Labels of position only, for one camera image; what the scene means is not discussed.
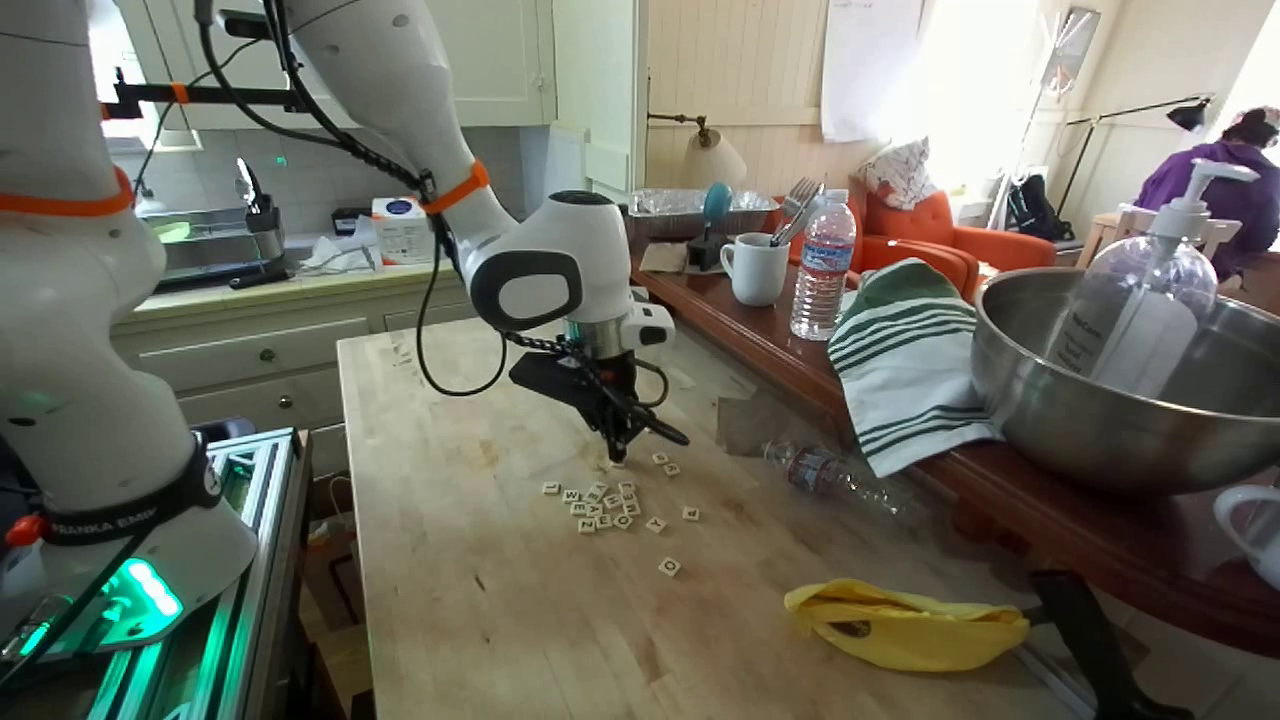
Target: white mug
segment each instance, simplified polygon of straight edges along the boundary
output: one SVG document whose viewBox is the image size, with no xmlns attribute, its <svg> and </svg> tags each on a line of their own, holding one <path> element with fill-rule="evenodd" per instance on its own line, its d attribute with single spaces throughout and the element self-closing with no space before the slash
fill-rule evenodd
<svg viewBox="0 0 1280 720">
<path fill-rule="evenodd" d="M 739 231 L 731 245 L 720 245 L 720 268 L 739 302 L 764 307 L 785 295 L 786 245 L 773 231 Z"/>
<path fill-rule="evenodd" d="M 1249 557 L 1256 577 L 1280 593 L 1280 486 L 1234 482 L 1212 498 L 1212 515 Z"/>
</svg>

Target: stainless steel bowl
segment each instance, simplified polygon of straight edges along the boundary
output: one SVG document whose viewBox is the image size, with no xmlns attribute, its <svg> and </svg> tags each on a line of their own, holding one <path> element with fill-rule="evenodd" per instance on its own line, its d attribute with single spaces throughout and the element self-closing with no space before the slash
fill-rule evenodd
<svg viewBox="0 0 1280 720">
<path fill-rule="evenodd" d="M 1005 270 L 979 292 L 972 379 L 1007 444 L 1120 496 L 1249 479 L 1280 458 L 1280 318 L 1212 299 L 1155 401 L 1042 360 L 1079 270 Z"/>
</svg>

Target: striped dish towel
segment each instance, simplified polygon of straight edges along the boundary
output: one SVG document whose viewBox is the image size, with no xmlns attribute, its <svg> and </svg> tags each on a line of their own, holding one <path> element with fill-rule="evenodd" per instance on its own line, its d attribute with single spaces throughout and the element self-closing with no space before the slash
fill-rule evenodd
<svg viewBox="0 0 1280 720">
<path fill-rule="evenodd" d="M 826 357 L 881 479 L 948 449 L 994 440 L 968 379 L 972 324 L 976 312 L 921 260 L 875 270 L 839 312 Z"/>
</svg>

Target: wooden cutting board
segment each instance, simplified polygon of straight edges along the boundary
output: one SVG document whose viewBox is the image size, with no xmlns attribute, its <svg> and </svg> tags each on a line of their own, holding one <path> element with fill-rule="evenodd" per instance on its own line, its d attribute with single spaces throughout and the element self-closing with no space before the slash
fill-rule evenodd
<svg viewBox="0 0 1280 720">
<path fill-rule="evenodd" d="M 430 324 L 425 348 L 448 387 L 497 369 L 476 318 Z M 716 402 L 758 387 L 716 348 L 680 334 L 653 360 L 670 375 L 658 417 L 691 449 L 641 436 L 608 462 L 571 407 L 506 379 L 470 401 L 430 390 L 411 332 L 341 338 L 379 715 L 1068 715 L 1015 656 L 896 676 L 801 636 L 785 593 L 831 577 L 944 599 L 1013 593 L 851 491 L 801 496 L 767 458 L 729 457 Z M 805 436 L 801 417 L 767 424 Z M 542 482 L 630 482 L 645 515 L 579 536 Z"/>
</svg>

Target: white cabinet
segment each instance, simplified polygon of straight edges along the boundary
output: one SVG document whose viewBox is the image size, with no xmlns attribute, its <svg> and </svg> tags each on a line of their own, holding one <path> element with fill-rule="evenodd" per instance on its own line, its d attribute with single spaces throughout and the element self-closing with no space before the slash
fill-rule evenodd
<svg viewBox="0 0 1280 720">
<path fill-rule="evenodd" d="M 314 474 L 345 466 L 334 338 L 409 328 L 425 268 L 287 281 L 254 292 L 173 292 L 114 324 L 120 357 L 169 379 L 190 429 L 246 419 L 310 429 Z M 463 288 L 441 276 L 427 318 L 467 316 Z"/>
<path fill-rule="evenodd" d="M 206 73 L 200 30 L 188 0 L 114 0 L 139 55 L 143 81 L 196 81 Z M 452 63 L 452 90 L 463 128 L 527 128 L 549 125 L 554 109 L 552 82 L 552 6 L 549 0 L 427 0 L 441 24 L 441 40 Z M 214 0 L 214 6 L 258 10 L 258 0 Z M 214 55 L 237 42 L 218 27 L 211 30 Z M 278 58 L 268 42 L 239 53 L 229 63 L 231 82 L 278 86 Z M 314 73 L 305 67 L 305 82 L 323 110 L 352 128 Z M 183 109 L 196 128 L 253 128 L 237 109 L 190 102 Z M 287 128 L 310 128 L 307 116 L 262 110 Z"/>
</svg>

